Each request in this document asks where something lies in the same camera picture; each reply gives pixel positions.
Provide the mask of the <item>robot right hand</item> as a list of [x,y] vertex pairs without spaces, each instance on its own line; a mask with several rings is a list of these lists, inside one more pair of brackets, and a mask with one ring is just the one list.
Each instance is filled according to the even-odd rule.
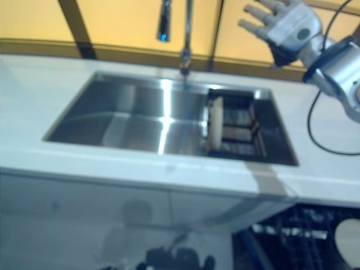
[[238,26],[270,46],[299,53],[314,37],[322,34],[318,15],[303,1],[259,1],[263,9],[247,4],[244,11],[262,25],[240,19]]

